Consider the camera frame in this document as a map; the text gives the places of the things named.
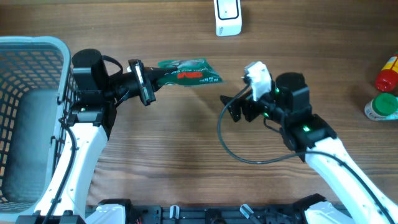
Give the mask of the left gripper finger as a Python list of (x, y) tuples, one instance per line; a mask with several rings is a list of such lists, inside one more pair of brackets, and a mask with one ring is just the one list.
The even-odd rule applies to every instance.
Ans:
[(168, 73), (177, 71), (177, 67), (172, 68), (155, 68), (155, 67), (144, 67), (144, 74), (149, 78), (151, 82), (156, 82), (158, 79), (164, 77)]
[(162, 88), (162, 85), (158, 84), (158, 79), (152, 80), (152, 79), (148, 78), (146, 80), (146, 90), (149, 93), (155, 93), (161, 88)]

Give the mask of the green 3M gloves package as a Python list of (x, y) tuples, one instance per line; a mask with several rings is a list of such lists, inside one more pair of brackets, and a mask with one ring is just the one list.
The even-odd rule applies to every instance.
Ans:
[(160, 68), (176, 68), (158, 80), (160, 86), (198, 86), (223, 83), (223, 79), (205, 58), (188, 60), (165, 60), (158, 63)]

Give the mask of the green lid jar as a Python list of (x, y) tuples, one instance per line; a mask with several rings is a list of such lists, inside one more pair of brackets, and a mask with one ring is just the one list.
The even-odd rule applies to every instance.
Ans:
[(373, 121), (397, 120), (397, 97), (381, 93), (364, 107), (364, 113)]

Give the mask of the yellow red sauce bottle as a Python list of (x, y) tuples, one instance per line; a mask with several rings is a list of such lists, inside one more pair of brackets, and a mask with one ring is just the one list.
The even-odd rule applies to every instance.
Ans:
[(386, 62), (375, 81), (381, 92), (391, 92), (397, 86), (397, 52)]

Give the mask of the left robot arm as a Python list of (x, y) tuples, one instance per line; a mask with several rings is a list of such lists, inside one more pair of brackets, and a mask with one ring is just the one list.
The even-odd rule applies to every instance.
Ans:
[(72, 57), (77, 89), (65, 118), (59, 120), (67, 132), (65, 145), (52, 180), (31, 215), (17, 223), (132, 223), (129, 199), (103, 200), (86, 215), (86, 198), (96, 163), (106, 147), (124, 101), (139, 97), (142, 104), (155, 101), (159, 79), (177, 70), (146, 67), (139, 59), (128, 61), (130, 71), (109, 75), (106, 62), (118, 61), (96, 49), (84, 49)]

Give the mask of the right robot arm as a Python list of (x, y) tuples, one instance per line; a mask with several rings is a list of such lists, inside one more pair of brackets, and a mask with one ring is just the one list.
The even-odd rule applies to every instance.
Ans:
[(245, 75), (246, 86), (234, 97), (220, 97), (234, 121), (251, 122), (259, 115), (280, 125), (279, 132), (291, 157), (315, 170), (347, 209), (337, 210), (325, 197), (313, 194), (292, 204), (295, 223), (397, 223), (397, 204), (386, 197), (347, 153), (333, 128), (312, 112), (310, 91), (301, 73), (266, 75), (258, 81)]

